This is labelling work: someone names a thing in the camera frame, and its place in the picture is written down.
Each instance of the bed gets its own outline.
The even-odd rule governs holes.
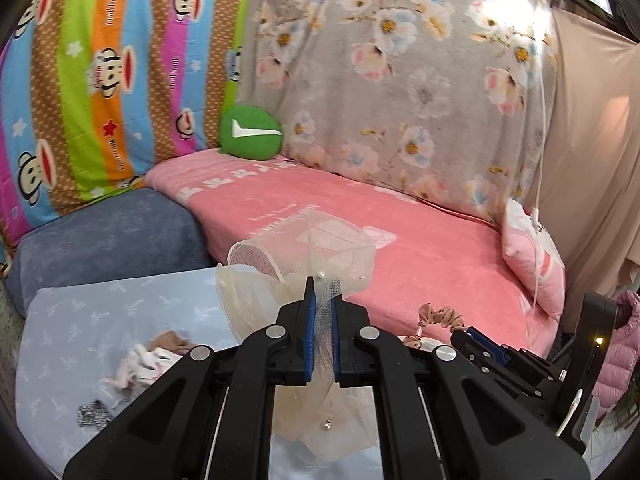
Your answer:
[[[78,406],[100,399],[113,414],[124,409],[123,397],[101,379],[113,377],[133,344],[164,330],[216,350],[237,344],[216,295],[216,269],[44,288],[36,295],[20,346],[16,415],[55,475],[97,434],[78,426]],[[325,462],[301,442],[273,436],[270,478],[381,479],[380,450]]]
[[[154,167],[145,183],[190,209],[207,248],[225,262],[231,246],[308,210],[365,230],[377,248],[367,290],[350,297],[372,322],[414,333],[417,309],[452,306],[493,340],[546,356],[558,323],[531,301],[500,252],[491,225],[453,215],[402,193],[300,166],[283,158],[244,160],[205,150]],[[446,342],[449,333],[430,327]]]

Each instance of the pink towel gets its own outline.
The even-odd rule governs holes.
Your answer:
[[[321,210],[365,230],[377,247],[370,287],[349,298],[373,324],[414,333],[418,308],[451,306],[495,342],[546,356],[558,323],[532,308],[500,252],[500,233],[411,197],[285,160],[192,153],[154,167],[146,184],[183,204],[224,262],[234,243],[304,210]],[[430,326],[423,335],[449,340]]]

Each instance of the green pillow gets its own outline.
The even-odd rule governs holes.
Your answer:
[[[280,152],[282,129],[267,112],[253,106],[234,106],[220,119],[220,153],[267,160]]]

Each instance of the floral bedsheet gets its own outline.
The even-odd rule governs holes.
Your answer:
[[[531,186],[548,0],[250,0],[244,36],[238,101],[284,124],[290,158],[492,221]]]

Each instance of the striped blanket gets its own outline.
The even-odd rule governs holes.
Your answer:
[[[0,231],[28,231],[215,146],[247,0],[33,0],[0,54]]]

